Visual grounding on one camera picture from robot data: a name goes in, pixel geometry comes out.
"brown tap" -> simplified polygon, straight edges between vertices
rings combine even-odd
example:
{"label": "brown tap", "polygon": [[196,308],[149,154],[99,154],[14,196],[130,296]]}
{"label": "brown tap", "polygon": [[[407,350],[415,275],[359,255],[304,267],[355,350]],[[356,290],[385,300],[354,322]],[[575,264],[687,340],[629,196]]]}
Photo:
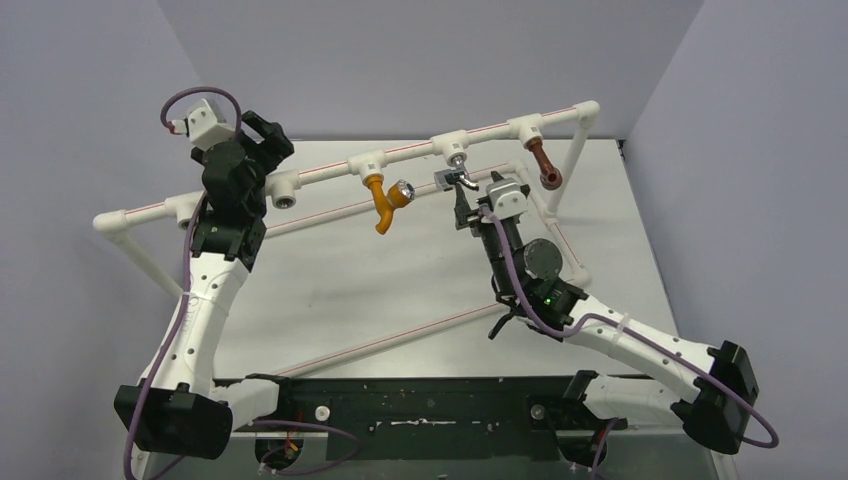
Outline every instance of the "brown tap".
{"label": "brown tap", "polygon": [[536,158],[536,163],[539,164],[539,170],[542,171],[540,176],[542,180],[542,187],[545,190],[556,190],[562,185],[562,174],[559,172],[559,169],[554,167],[551,164],[551,161],[548,160],[548,154],[545,153],[545,150],[542,148],[542,139],[541,138],[532,138],[527,141],[524,145],[524,148],[530,150],[533,154],[533,157]]}

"pvc pipe frame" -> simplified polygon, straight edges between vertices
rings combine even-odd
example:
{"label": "pvc pipe frame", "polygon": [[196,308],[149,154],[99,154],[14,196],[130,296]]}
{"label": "pvc pipe frame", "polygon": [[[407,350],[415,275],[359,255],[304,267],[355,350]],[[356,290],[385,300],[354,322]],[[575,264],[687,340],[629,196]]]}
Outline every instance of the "pvc pipe frame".
{"label": "pvc pipe frame", "polygon": [[[554,237],[554,242],[559,247],[563,254],[563,258],[571,269],[572,278],[569,280],[569,283],[580,287],[589,283],[590,276],[583,264],[581,264],[577,259],[574,251],[568,244],[565,235],[562,233],[559,221],[556,218],[556,212],[559,202],[562,199],[563,191],[565,190],[568,180],[574,171],[574,166],[580,157],[580,153],[583,150],[589,129],[594,124],[599,110],[600,106],[597,102],[589,101],[542,115],[527,115],[519,117],[518,119],[512,119],[506,123],[477,128],[474,130],[460,130],[458,132],[452,132],[457,135],[463,135],[470,145],[489,140],[518,138],[518,131],[524,125],[524,122],[535,122],[531,126],[540,128],[566,121],[578,121],[579,126],[577,132],[575,133],[574,140],[572,140],[569,145],[569,149],[566,152],[565,160],[561,167],[561,172],[563,174],[562,186],[552,192],[551,199],[547,204],[544,199],[542,199],[541,195],[539,195],[539,193],[535,190],[530,192],[530,199],[536,208],[539,218],[545,223],[545,226],[551,232],[551,235]],[[377,160],[382,166],[385,166],[391,163],[432,155],[435,153],[434,150],[436,148],[436,144],[433,139],[431,139],[427,142],[416,143],[390,150],[376,150],[374,152],[351,157],[344,162],[297,172],[297,185],[291,185],[293,187],[292,190],[298,189],[303,185],[317,183],[344,175],[358,175],[360,166],[358,163]],[[472,180],[477,181],[488,176],[489,172],[492,170],[497,170],[502,174],[514,173],[521,179],[522,182],[528,185],[533,184],[528,173],[527,166],[519,159],[514,159],[509,163],[501,164],[492,168],[470,172],[469,175]],[[269,187],[273,186],[274,182],[291,182],[293,173],[293,171],[289,170],[269,175],[266,182],[266,191],[272,190]],[[439,189],[435,184],[431,183],[422,185],[416,188],[416,197],[431,195],[438,191]],[[129,236],[128,230],[136,225],[141,225],[143,223],[167,217],[176,218],[178,224],[182,225],[185,220],[182,217],[185,216],[185,212],[189,212],[190,214],[190,212],[193,211],[194,206],[200,199],[201,193],[202,192],[191,192],[176,197],[170,197],[162,203],[148,205],[134,210],[116,210],[113,212],[102,213],[95,217],[93,225],[98,232],[120,248],[121,251],[123,251],[136,266],[144,271],[160,287],[162,287],[165,292],[176,299],[182,294],[182,288],[165,272],[161,266],[155,262],[155,260],[153,260],[149,253],[147,253]],[[265,238],[269,239],[277,237],[286,233],[372,210],[374,208],[373,203],[373,200],[369,199],[324,213],[275,225],[268,228]],[[313,375],[319,371],[375,355],[388,349],[411,343],[421,338],[470,323],[501,311],[505,311],[505,309],[499,304],[487,305],[446,319],[431,322],[406,332],[383,337],[342,352],[325,355],[309,362],[290,367],[279,372],[279,374],[289,377]]]}

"bolt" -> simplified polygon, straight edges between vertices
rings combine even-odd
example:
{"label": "bolt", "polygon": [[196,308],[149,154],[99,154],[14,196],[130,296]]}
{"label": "bolt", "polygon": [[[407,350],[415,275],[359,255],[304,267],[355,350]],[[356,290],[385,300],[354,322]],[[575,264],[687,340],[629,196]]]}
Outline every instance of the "bolt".
{"label": "bolt", "polygon": [[319,422],[326,422],[330,418],[330,409],[321,405],[315,409],[315,419]]}
{"label": "bolt", "polygon": [[541,405],[538,405],[538,404],[537,404],[537,405],[533,405],[533,407],[532,407],[532,408],[530,408],[530,417],[531,417],[533,420],[542,420],[542,419],[544,419],[544,418],[545,418],[545,407],[543,407],[543,406],[541,406]]}

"orange faucet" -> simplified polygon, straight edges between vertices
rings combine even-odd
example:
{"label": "orange faucet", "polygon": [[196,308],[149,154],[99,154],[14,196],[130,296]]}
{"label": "orange faucet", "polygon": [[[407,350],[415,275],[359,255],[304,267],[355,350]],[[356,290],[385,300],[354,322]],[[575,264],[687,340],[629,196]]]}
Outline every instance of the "orange faucet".
{"label": "orange faucet", "polygon": [[374,197],[374,209],[380,215],[380,221],[376,225],[377,233],[385,235],[392,226],[394,212],[403,208],[415,199],[415,189],[403,180],[398,180],[392,185],[388,194],[383,193],[383,176],[375,174],[365,179],[365,186],[371,190]]}

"red line on pipe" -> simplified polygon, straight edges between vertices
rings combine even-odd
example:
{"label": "red line on pipe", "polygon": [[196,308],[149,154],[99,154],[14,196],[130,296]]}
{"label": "red line on pipe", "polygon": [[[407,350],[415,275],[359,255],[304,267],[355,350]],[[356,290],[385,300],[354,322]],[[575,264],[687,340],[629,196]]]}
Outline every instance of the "red line on pipe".
{"label": "red line on pipe", "polygon": [[475,128],[474,130],[469,130],[469,131],[467,131],[466,133],[477,133],[477,132],[483,132],[483,131],[486,131],[486,130],[491,130],[491,129],[493,129],[493,128],[505,127],[505,126],[507,126],[507,125],[509,125],[509,124],[508,124],[508,123],[499,123],[499,124],[497,124],[497,125],[489,125],[488,127]]}
{"label": "red line on pipe", "polygon": [[485,309],[487,309],[487,308],[496,307],[496,306],[498,306],[498,305],[500,305],[500,304],[498,304],[498,303],[493,303],[493,304],[491,304],[491,305],[486,305],[485,307],[480,307],[480,308],[478,308],[478,309],[476,309],[476,310],[471,310],[470,312],[461,313],[461,314],[459,314],[459,315],[454,315],[453,317],[446,318],[446,319],[444,319],[444,320],[439,320],[438,322],[435,322],[435,323],[429,323],[429,324],[427,324],[427,325],[424,325],[423,327],[414,328],[414,329],[412,329],[412,330],[409,330],[408,332],[399,333],[399,334],[397,334],[397,335],[393,335],[393,336],[391,336],[391,337],[389,337],[389,338],[384,338],[384,339],[382,339],[382,340],[377,340],[376,342],[371,342],[371,343],[369,343],[369,344],[367,344],[367,345],[362,345],[362,346],[360,346],[360,347],[351,348],[350,350],[345,350],[344,352],[337,353],[337,354],[332,355],[332,356],[329,356],[329,357],[327,357],[327,358],[321,358],[321,359],[318,359],[318,360],[315,360],[315,361],[309,362],[309,363],[307,363],[307,364],[305,364],[305,365],[298,365],[298,366],[296,366],[296,367],[289,368],[288,370],[283,370],[282,372],[275,373],[274,375],[285,375],[285,374],[287,374],[287,373],[289,373],[289,372],[293,372],[293,371],[295,371],[295,370],[300,370],[300,369],[302,369],[302,368],[306,368],[306,367],[309,367],[309,366],[315,365],[315,364],[317,364],[317,363],[326,362],[326,361],[328,361],[328,360],[332,360],[332,359],[334,359],[334,358],[338,358],[338,357],[340,357],[340,356],[342,356],[342,355],[347,355],[348,353],[358,352],[359,350],[363,350],[363,349],[368,348],[368,347],[373,347],[374,345],[379,345],[379,344],[381,344],[381,343],[385,343],[385,342],[388,342],[388,341],[390,341],[390,340],[394,340],[394,339],[396,339],[396,338],[400,338],[400,337],[403,337],[403,336],[409,335],[409,334],[411,334],[411,333],[419,332],[419,331],[424,330],[424,329],[427,329],[427,328],[432,328],[432,327],[435,327],[435,326],[437,326],[437,325],[441,325],[441,324],[443,324],[443,323],[450,322],[451,320],[456,320],[457,318],[465,317],[465,316],[467,316],[467,315],[471,315],[472,313],[477,313],[477,312],[479,312],[479,311],[485,310]]}
{"label": "red line on pipe", "polygon": [[429,143],[432,143],[432,142],[430,142],[430,141],[428,140],[428,141],[426,141],[426,142],[416,143],[415,145],[407,145],[407,146],[405,146],[405,147],[393,148],[393,149],[391,149],[391,150],[386,150],[386,153],[400,152],[400,151],[402,151],[402,150],[408,150],[408,149],[410,149],[410,148],[415,148],[415,147],[423,147],[424,145],[427,145],[427,144],[429,144]]}
{"label": "red line on pipe", "polygon": [[562,234],[562,230],[560,230],[559,224],[555,223],[554,226],[557,227],[559,236],[562,237],[562,241],[565,242],[565,246],[568,247],[568,251],[571,252],[571,256],[574,257],[574,260],[576,260],[577,263],[580,263],[580,260],[577,259],[577,255],[574,254],[574,250],[571,249],[571,245],[568,243],[568,240],[565,239],[565,235]]}
{"label": "red line on pipe", "polygon": [[568,107],[568,108],[563,108],[562,110],[557,110],[555,112],[543,113],[542,116],[547,117],[547,116],[550,116],[550,115],[556,115],[557,113],[569,112],[571,110],[577,110],[577,107]]}
{"label": "red line on pipe", "polygon": [[328,168],[338,167],[339,165],[344,165],[345,163],[347,163],[347,162],[339,162],[339,163],[334,163],[332,165],[324,165],[323,167],[313,168],[312,170],[305,170],[303,172],[298,173],[298,175],[303,175],[304,173],[312,173],[312,172],[317,172],[317,171],[320,171],[320,170],[326,170]]}
{"label": "red line on pipe", "polygon": [[151,208],[161,207],[162,205],[165,205],[165,202],[157,203],[157,204],[155,204],[155,205],[148,205],[148,206],[146,206],[146,207],[136,208],[136,209],[134,209],[134,210],[127,210],[126,215],[130,215],[130,214],[138,213],[138,212],[143,212],[143,211],[145,211],[145,210],[150,210]]}
{"label": "red line on pipe", "polygon": [[309,215],[308,217],[298,218],[297,220],[291,220],[291,221],[288,221],[288,222],[285,222],[285,223],[281,223],[281,224],[279,224],[279,225],[274,225],[273,227],[268,227],[268,230],[270,230],[270,229],[272,229],[272,228],[282,227],[283,225],[288,225],[288,224],[290,224],[290,223],[301,222],[301,221],[303,221],[303,220],[309,220],[310,218],[314,218],[314,217],[317,217],[317,216],[319,216],[319,215],[326,215],[326,214],[328,214],[328,213],[338,212],[339,210],[344,210],[345,208],[350,208],[350,207],[355,207],[355,206],[357,206],[357,205],[362,205],[363,203],[368,203],[368,202],[370,202],[370,201],[371,201],[371,200],[363,200],[363,201],[358,202],[358,203],[352,203],[352,204],[350,204],[350,205],[345,205],[344,207],[334,208],[334,209],[332,209],[332,210],[327,210],[326,212],[321,212],[321,213],[316,213],[316,214],[313,214],[313,215]]}

